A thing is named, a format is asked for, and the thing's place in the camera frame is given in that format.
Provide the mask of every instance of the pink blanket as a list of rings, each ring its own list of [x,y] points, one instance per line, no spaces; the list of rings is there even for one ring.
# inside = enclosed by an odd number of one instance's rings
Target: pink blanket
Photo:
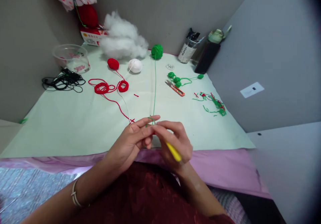
[[[36,168],[50,173],[75,174],[87,171],[105,153],[86,156],[33,157],[0,159],[0,167]],[[158,149],[140,151],[136,161],[157,164],[166,169]],[[249,154],[245,149],[199,150],[191,164],[208,185],[271,199]]]

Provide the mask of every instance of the gray wall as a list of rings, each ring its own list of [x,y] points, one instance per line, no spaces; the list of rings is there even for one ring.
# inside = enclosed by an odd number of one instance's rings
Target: gray wall
[[[312,0],[245,0],[208,75],[246,132],[321,120],[321,32]],[[265,90],[245,99],[240,90]]]
[[[208,34],[222,28],[244,0],[97,0],[103,24],[107,13],[120,16],[138,27],[149,47],[161,44],[164,52],[178,55],[190,27]]]
[[[248,133],[253,162],[288,224],[312,223],[319,210],[321,122]]]
[[[59,73],[52,48],[83,41],[58,0],[1,0],[0,16],[0,119],[19,122],[43,93],[41,79]]]

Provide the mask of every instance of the scissors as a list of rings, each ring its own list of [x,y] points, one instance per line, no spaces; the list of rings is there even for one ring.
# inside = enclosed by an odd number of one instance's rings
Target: scissors
[[[185,96],[185,93],[181,91],[179,88],[177,88],[175,85],[173,85],[169,80],[166,80],[165,83],[171,87],[176,93],[178,93],[180,96]]]

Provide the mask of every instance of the white yarn ball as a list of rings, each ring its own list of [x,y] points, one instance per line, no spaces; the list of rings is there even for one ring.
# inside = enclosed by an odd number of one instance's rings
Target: white yarn ball
[[[143,63],[138,59],[132,59],[129,61],[128,68],[130,69],[130,71],[136,74],[142,70]]]

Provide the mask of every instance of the maroon clothing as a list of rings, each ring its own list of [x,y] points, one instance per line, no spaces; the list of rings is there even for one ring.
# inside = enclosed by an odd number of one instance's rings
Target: maroon clothing
[[[172,174],[138,162],[68,223],[234,224],[226,215],[203,216],[186,201]]]

